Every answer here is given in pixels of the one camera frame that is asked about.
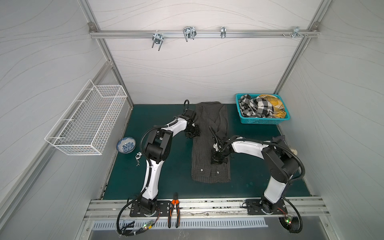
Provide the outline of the grey pinstriped long sleeve shirt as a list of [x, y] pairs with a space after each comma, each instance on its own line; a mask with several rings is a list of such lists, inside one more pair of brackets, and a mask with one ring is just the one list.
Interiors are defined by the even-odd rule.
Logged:
[[196, 105], [200, 135], [193, 139], [192, 180], [207, 183], [228, 183], [231, 181], [230, 160], [227, 163], [212, 164], [213, 145], [215, 144], [210, 128], [215, 133], [227, 134], [229, 128], [227, 106], [220, 102], [203, 102]]

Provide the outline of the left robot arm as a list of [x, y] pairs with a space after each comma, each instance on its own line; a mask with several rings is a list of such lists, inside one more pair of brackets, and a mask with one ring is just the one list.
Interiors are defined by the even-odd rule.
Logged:
[[154, 212], [157, 205], [158, 185], [162, 166], [168, 158], [173, 137], [184, 132], [187, 138], [193, 139], [200, 135], [200, 127], [195, 123], [197, 113], [185, 109], [181, 115], [176, 116], [170, 123], [162, 126], [153, 126], [145, 132], [141, 144], [141, 152], [146, 159], [146, 175], [143, 188], [138, 197], [139, 206], [147, 212]]

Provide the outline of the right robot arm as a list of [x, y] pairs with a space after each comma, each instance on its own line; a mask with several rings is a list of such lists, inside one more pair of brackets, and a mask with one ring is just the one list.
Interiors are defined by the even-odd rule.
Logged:
[[214, 139], [212, 164], [227, 163], [232, 153], [247, 154], [265, 161], [271, 177], [260, 206], [267, 214], [275, 211], [287, 186], [305, 175], [304, 164], [286, 144], [284, 135], [271, 141], [259, 141], [241, 136], [228, 137], [223, 132], [212, 132], [212, 135]]

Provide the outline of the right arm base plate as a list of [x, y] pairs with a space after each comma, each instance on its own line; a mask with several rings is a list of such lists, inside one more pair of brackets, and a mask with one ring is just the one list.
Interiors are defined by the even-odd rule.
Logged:
[[241, 208], [246, 209], [248, 215], [282, 215], [288, 213], [286, 208], [286, 203], [283, 199], [280, 199], [275, 205], [272, 213], [265, 213], [262, 210], [261, 199], [246, 199], [244, 203], [242, 203]]

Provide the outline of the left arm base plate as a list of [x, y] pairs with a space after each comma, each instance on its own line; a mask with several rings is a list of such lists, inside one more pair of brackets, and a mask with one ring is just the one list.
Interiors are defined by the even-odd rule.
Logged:
[[131, 205], [130, 217], [167, 217], [170, 210], [170, 201], [135, 201]]

